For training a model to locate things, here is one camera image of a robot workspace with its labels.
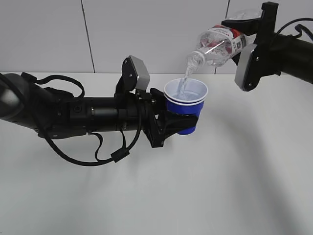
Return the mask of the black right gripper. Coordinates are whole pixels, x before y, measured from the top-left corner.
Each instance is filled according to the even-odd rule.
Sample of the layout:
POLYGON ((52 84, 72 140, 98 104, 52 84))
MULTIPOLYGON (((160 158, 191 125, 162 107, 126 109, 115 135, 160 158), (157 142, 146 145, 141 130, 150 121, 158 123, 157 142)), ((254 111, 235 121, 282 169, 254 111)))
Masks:
MULTIPOLYGON (((254 44, 269 45, 275 35, 275 24, 278 11, 278 3, 264 2, 262 4, 261 19, 249 20, 224 20, 221 22, 223 26, 233 28, 247 36, 256 34, 254 44)), ((234 55, 231 59, 238 65, 241 53, 234 55)))

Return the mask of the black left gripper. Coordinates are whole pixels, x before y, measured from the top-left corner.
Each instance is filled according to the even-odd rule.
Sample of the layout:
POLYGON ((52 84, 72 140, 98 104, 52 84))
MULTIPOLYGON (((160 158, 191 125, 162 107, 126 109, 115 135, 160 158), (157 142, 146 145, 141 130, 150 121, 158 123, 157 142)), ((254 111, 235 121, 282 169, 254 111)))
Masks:
POLYGON ((163 147, 168 137, 196 127, 198 122, 196 115, 176 114, 168 111, 164 92, 150 88, 149 92, 136 90, 135 94, 144 111, 142 130, 152 148, 163 147))

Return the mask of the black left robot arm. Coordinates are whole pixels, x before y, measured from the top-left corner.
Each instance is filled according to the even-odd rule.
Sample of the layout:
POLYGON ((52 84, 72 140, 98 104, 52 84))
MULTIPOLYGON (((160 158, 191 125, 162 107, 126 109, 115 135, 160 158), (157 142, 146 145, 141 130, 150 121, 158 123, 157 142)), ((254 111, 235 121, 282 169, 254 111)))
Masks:
POLYGON ((48 87, 53 80, 77 80, 50 75, 37 79, 28 73, 0 76, 0 118, 34 130, 40 138, 67 139, 86 134, 134 130, 144 133, 153 148, 163 147, 165 140, 194 128, 198 115, 170 111, 163 92, 148 92, 137 87, 137 80, 123 75, 113 97, 74 96, 68 91, 48 87))

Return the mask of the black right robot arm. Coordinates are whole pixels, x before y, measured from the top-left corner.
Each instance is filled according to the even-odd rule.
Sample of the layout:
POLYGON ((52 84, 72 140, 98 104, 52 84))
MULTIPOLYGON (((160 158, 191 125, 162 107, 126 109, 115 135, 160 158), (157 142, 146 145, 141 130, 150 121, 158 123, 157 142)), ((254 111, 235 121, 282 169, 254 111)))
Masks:
POLYGON ((233 28, 255 40, 246 46, 232 60, 237 65, 235 83, 249 92, 257 87, 262 77, 286 73, 305 82, 313 82, 313 45, 300 39, 303 33, 309 38, 313 34, 299 18, 286 23, 275 32, 278 3, 264 2, 262 14, 247 20, 222 21, 222 25, 233 28))

